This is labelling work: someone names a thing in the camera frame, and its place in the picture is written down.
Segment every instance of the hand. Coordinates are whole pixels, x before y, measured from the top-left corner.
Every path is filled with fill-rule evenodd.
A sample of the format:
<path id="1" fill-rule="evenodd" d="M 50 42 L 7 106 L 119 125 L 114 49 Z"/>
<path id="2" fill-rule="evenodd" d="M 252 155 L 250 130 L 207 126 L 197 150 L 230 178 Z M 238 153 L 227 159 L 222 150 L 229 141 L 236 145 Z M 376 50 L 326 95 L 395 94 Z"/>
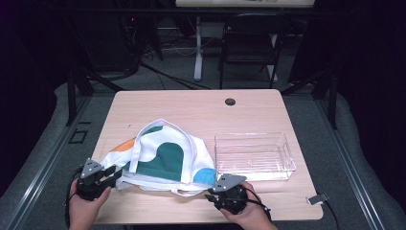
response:
<path id="1" fill-rule="evenodd" d="M 254 187 L 246 181 L 241 182 L 240 185 L 255 192 Z M 247 195 L 249 199 L 259 201 L 248 190 Z M 238 215 L 233 215 L 225 209 L 220 209 L 220 212 L 227 220 L 238 224 L 244 230 L 278 230 L 278 228 L 269 221 L 263 209 L 255 203 L 248 202 L 244 210 Z"/>
<path id="2" fill-rule="evenodd" d="M 77 190 L 77 180 L 71 185 L 70 196 Z M 110 195 L 111 188 L 107 187 L 101 196 L 93 201 L 80 198 L 78 195 L 73 195 L 69 201 L 69 216 L 72 230 L 90 229 L 99 210 Z"/>

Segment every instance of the wooden table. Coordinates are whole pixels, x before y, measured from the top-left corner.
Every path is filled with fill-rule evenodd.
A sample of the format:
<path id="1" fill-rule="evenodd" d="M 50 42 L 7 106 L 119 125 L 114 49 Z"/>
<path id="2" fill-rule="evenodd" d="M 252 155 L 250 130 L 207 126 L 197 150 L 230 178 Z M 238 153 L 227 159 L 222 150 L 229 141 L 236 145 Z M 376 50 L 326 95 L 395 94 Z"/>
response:
<path id="1" fill-rule="evenodd" d="M 235 99 L 229 106 L 226 99 Z M 203 139 L 214 158 L 214 136 L 233 132 L 283 132 L 297 170 L 288 180 L 252 182 L 274 220 L 320 219 L 320 205 L 306 203 L 315 196 L 304 157 L 279 91 L 174 90 L 122 91 L 116 94 L 93 160 L 100 162 L 119 144 L 135 137 L 147 124 L 163 118 Z M 204 193 L 181 197 L 170 192 L 144 192 L 138 187 L 118 191 L 101 207 L 96 223 L 163 224 L 227 222 Z"/>
<path id="2" fill-rule="evenodd" d="M 176 0 L 177 7 L 312 8 L 314 0 Z"/>

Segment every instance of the clear plastic container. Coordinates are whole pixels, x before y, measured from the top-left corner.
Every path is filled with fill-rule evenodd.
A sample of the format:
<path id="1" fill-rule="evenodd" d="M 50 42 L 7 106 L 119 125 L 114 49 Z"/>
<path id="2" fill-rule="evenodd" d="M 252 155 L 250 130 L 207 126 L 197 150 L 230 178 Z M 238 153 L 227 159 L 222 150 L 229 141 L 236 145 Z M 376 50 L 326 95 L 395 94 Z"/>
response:
<path id="1" fill-rule="evenodd" d="M 215 166 L 217 175 L 245 175 L 247 181 L 286 180 L 296 170 L 281 132 L 216 135 Z"/>

